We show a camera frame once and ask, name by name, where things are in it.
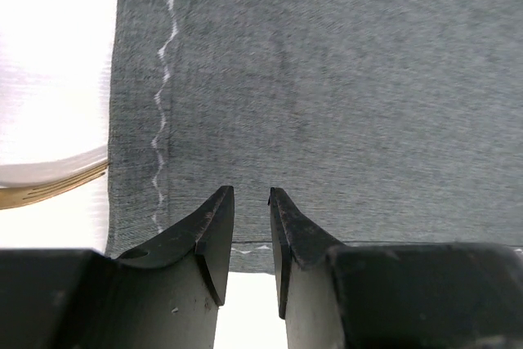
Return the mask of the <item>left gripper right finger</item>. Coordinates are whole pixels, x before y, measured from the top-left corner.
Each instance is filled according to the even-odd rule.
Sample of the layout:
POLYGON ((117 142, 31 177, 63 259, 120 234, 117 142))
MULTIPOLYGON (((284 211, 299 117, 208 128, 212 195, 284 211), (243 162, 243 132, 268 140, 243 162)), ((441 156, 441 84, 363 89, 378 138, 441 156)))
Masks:
POLYGON ((346 245, 268 201, 291 348, 519 348, 522 256, 501 244, 346 245))

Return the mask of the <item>grey cloth napkin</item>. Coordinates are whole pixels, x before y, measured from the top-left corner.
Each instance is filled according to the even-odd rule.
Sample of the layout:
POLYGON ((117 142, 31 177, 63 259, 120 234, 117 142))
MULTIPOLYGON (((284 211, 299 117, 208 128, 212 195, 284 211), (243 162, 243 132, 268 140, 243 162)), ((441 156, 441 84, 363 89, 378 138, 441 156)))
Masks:
POLYGON ((116 257, 235 189, 230 268, 274 270, 270 189, 345 243, 522 243, 522 0, 118 0, 116 257))

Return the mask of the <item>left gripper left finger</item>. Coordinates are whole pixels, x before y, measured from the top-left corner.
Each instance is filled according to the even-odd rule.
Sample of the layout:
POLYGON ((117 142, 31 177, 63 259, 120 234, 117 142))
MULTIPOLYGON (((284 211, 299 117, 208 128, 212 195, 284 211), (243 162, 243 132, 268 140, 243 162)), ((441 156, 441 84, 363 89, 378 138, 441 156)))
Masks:
POLYGON ((88 249, 2 251, 2 347, 212 347, 234 216, 234 190, 222 186, 115 259, 88 249))

